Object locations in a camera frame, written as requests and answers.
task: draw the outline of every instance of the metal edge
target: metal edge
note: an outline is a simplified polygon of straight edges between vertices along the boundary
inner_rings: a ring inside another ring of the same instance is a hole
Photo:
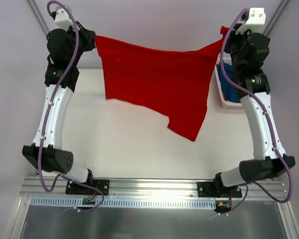
[[[109,196],[106,198],[164,198],[166,196],[175,199],[198,200],[196,183],[211,180],[177,180],[177,179],[127,179],[127,178],[106,178],[110,180]],[[45,177],[48,187],[52,185],[54,177]],[[20,192],[25,196],[71,196],[65,194],[67,181],[60,179],[57,181],[55,189],[51,193],[46,193],[38,177],[26,177]],[[280,181],[261,181],[269,192],[275,197],[284,199],[288,193],[288,187]],[[249,185],[249,194],[246,200],[271,200],[257,185]]]
[[[263,31],[263,34],[265,36],[268,36],[270,34],[270,32],[272,31],[272,29],[276,25],[276,22],[278,21],[279,17],[283,13],[283,11],[285,10],[285,8],[286,8],[286,6],[288,5],[289,2],[290,2],[290,0],[281,0],[280,1],[278,7],[276,8],[276,10],[274,12],[274,14],[270,18],[269,23],[267,24],[267,26],[265,27],[265,29]]]
[[[278,203],[280,215],[288,239],[299,239],[299,226],[295,218],[291,203]]]
[[[25,1],[28,4],[28,6],[29,6],[36,22],[38,23],[38,25],[39,25],[39,27],[40,27],[40,29],[43,32],[44,37],[45,37],[49,32],[49,28],[48,28],[48,26],[47,26],[47,24],[46,24],[46,22],[45,22],[45,20],[42,16],[37,4],[35,3],[34,0],[25,0]]]
[[[19,239],[21,236],[23,224],[26,218],[26,214],[28,212],[28,208],[31,202],[31,197],[22,196],[19,199],[19,203],[16,209],[16,214],[14,216],[13,225],[9,229],[8,237],[9,239]]]

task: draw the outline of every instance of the perforated metal strip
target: perforated metal strip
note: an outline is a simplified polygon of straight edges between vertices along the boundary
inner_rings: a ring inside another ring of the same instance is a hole
[[[82,205],[83,198],[76,197],[32,197],[31,205],[34,206],[56,206],[56,207],[90,207]],[[155,201],[142,199],[106,199],[102,207],[109,208],[184,208],[184,209],[205,209],[214,210],[215,200],[178,200],[178,201]]]

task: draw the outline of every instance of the black mounting plate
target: black mounting plate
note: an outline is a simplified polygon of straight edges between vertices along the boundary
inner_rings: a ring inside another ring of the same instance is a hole
[[[199,198],[242,198],[241,189],[238,186],[224,188],[220,195],[215,192],[213,182],[197,182],[197,193]]]
[[[92,187],[97,187],[104,194],[104,196],[108,196],[109,189],[110,189],[110,181],[109,180],[93,179],[92,185],[93,185]],[[65,194],[67,194],[67,195],[89,195],[89,196],[91,196],[93,193],[94,193],[93,189],[82,187],[78,184],[70,183],[69,181],[66,185]]]

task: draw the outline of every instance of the wall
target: wall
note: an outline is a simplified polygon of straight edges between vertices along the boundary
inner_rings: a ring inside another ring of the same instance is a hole
[[[0,239],[32,171],[21,151],[43,108],[45,44],[24,0],[0,0]]]
[[[299,0],[290,1],[270,38],[264,70],[280,139],[287,153],[296,158],[292,206],[299,223]]]

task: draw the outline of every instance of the white cylinder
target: white cylinder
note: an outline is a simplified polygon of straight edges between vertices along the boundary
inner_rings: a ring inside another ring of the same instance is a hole
[[[220,178],[225,187],[246,183],[240,175],[239,167],[221,173]]]
[[[88,173],[89,171],[86,168],[73,163],[71,170],[64,176],[74,181],[85,183],[88,179]]]

